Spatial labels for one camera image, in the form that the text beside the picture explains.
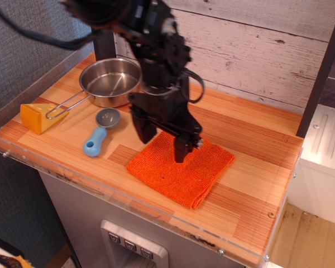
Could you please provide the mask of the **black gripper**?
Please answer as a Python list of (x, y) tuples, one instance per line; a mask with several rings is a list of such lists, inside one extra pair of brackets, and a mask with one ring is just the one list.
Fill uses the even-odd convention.
[(147, 144), (154, 138), (157, 128), (170, 133), (176, 137), (174, 156), (177, 163), (183, 163), (193, 149), (203, 144), (199, 136), (202, 127), (188, 110), (188, 98), (187, 80), (179, 81), (162, 94), (131, 93), (128, 96), (133, 125), (141, 142)]

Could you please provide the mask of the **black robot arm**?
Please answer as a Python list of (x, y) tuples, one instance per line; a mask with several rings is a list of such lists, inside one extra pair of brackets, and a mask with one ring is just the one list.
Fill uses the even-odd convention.
[(139, 62), (142, 91), (131, 93), (131, 114), (140, 140), (158, 130), (174, 136), (175, 161), (202, 144), (201, 125), (190, 114), (189, 80), (201, 78), (186, 65), (190, 47), (178, 33), (170, 7), (163, 1), (64, 1), (65, 9), (100, 34), (123, 37)]

